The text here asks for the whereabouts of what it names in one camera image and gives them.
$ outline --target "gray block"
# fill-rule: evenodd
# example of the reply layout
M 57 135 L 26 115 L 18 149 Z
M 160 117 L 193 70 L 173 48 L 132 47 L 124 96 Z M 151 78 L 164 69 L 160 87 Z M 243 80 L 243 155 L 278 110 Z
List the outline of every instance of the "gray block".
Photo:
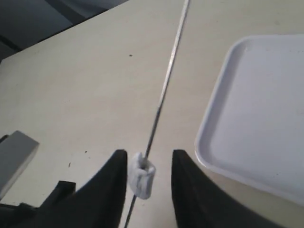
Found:
M 15 131 L 0 143 L 0 199 L 34 157 L 39 143 L 20 131 Z

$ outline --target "small white object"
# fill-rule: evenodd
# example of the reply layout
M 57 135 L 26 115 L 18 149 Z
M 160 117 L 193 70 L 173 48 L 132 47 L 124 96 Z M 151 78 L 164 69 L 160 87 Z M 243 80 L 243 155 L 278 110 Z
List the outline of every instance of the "small white object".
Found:
M 155 166 L 136 153 L 128 165 L 128 183 L 135 196 L 144 200 L 151 196 L 155 173 Z
M 210 170 L 304 206 L 304 35 L 229 51 L 196 139 Z

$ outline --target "plastic tray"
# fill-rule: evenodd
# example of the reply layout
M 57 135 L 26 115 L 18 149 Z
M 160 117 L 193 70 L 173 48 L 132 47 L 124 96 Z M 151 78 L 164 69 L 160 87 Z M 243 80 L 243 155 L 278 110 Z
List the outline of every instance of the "plastic tray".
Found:
M 196 139 L 208 169 L 304 205 L 304 35 L 228 52 Z

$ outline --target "beige table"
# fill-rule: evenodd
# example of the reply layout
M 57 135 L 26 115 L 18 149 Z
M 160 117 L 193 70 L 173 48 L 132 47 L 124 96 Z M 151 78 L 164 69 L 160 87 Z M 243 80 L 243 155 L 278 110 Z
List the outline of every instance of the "beige table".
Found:
M 145 150 L 182 5 L 130 0 L 3 60 L 0 135 L 19 129 L 41 145 L 2 202 L 39 206 L 58 180 L 81 187 L 115 149 L 129 157 Z M 243 36 L 304 33 L 303 9 L 301 0 L 191 2 L 152 146 L 152 197 L 136 202 L 129 227 L 176 227 L 172 150 L 185 149 L 197 161 L 194 139 L 225 53 Z M 204 171 L 263 216 L 303 227 L 303 208 Z M 131 197 L 128 190 L 122 224 Z

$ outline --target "table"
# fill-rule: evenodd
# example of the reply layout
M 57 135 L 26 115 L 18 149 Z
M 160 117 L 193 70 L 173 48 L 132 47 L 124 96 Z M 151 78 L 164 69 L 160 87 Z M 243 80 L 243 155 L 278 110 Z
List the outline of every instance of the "table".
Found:
M 21 130 L 38 153 L 3 199 L 39 206 L 59 180 L 85 184 L 124 148 L 145 150 L 183 0 L 130 0 L 0 64 L 0 135 Z M 304 32 L 301 0 L 192 0 L 151 161 L 152 196 L 137 200 L 129 227 L 176 227 L 171 156 L 194 139 L 225 53 L 253 34 Z M 232 197 L 286 227 L 304 209 L 202 169 Z M 121 227 L 131 202 L 128 189 Z

